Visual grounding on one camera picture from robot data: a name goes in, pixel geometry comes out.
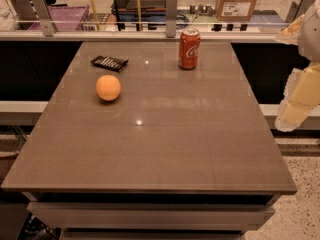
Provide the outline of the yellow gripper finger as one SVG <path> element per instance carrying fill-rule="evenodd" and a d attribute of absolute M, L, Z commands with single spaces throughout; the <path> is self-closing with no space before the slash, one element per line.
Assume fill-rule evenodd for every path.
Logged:
<path fill-rule="evenodd" d="M 283 94 L 275 127 L 282 132 L 291 132 L 320 104 L 320 64 L 311 63 L 304 70 L 294 68 Z"/>
<path fill-rule="evenodd" d="M 287 45 L 297 45 L 298 35 L 300 32 L 303 18 L 304 18 L 304 15 L 301 15 L 297 19 L 295 19 L 288 27 L 283 29 L 276 36 L 275 40 L 279 43 L 283 43 Z"/>

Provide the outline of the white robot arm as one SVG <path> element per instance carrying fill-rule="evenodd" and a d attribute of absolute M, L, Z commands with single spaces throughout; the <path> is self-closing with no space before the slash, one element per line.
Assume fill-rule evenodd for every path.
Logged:
<path fill-rule="evenodd" d="M 310 61 L 303 70 L 292 70 L 279 104 L 275 127 L 291 132 L 320 104 L 320 0 L 283 29 L 276 40 L 296 45 L 299 54 Z"/>

